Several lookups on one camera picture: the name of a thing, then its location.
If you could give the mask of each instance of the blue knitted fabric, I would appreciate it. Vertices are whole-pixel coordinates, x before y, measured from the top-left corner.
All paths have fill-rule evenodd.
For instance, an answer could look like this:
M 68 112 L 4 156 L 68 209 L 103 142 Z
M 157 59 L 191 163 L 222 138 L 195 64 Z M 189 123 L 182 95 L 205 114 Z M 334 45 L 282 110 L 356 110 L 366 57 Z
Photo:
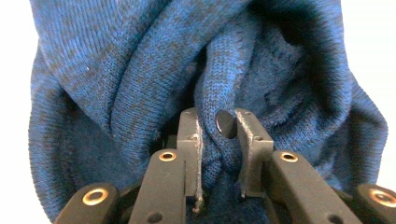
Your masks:
M 195 106 L 207 213 L 265 223 L 240 201 L 237 140 L 220 110 L 252 111 L 276 148 L 302 153 L 335 188 L 377 179 L 388 127 L 349 71 L 337 0 L 31 0 L 39 34 L 30 160 L 53 221 L 82 187 L 145 173 L 165 124 Z

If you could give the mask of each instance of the knit texture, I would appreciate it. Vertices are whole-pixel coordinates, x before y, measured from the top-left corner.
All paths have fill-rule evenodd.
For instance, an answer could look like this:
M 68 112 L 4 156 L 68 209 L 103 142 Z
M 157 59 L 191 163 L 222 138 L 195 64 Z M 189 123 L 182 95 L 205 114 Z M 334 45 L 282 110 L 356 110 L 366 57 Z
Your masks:
M 375 183 L 388 127 L 349 71 L 337 0 L 31 0 L 39 35 L 30 160 L 49 219 L 82 187 L 145 173 L 165 124 L 195 106 L 207 213 L 266 223 L 239 200 L 241 149 L 215 116 L 252 111 L 277 149 L 302 153 L 335 188 Z

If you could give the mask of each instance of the white background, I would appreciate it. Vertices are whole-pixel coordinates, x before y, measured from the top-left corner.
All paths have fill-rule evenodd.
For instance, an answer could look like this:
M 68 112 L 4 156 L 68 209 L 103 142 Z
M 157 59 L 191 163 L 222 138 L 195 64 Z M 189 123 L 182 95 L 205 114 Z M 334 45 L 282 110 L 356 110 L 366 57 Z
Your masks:
M 396 191 L 396 4 L 344 0 L 343 11 L 350 68 L 389 124 L 378 184 Z M 0 29 L 0 222 L 49 223 L 35 195 L 28 159 L 30 75 L 37 43 L 29 2 L 1 1 Z

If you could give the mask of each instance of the blue sweater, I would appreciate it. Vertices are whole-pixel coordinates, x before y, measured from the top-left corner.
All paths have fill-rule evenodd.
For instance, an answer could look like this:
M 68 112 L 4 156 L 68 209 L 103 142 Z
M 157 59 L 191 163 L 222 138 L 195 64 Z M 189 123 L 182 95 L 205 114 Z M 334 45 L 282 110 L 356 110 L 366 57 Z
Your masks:
M 337 189 L 376 181 L 388 127 L 348 68 L 339 0 L 31 4 L 30 160 L 51 221 L 88 184 L 141 179 L 165 124 L 192 106 L 210 203 L 191 222 L 267 221 L 261 200 L 238 200 L 241 150 L 217 131 L 220 110 L 252 111 Z

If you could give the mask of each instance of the knit garment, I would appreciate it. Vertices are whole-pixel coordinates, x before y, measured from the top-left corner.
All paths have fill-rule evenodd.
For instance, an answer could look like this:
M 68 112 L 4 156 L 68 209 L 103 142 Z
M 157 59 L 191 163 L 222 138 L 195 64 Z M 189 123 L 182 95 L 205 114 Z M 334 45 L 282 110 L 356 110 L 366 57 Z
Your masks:
M 169 120 L 196 107 L 207 213 L 266 223 L 241 201 L 241 148 L 215 116 L 253 112 L 276 149 L 351 191 L 375 183 L 388 127 L 347 65 L 338 0 L 31 0 L 39 35 L 29 150 L 49 219 L 86 185 L 140 180 Z

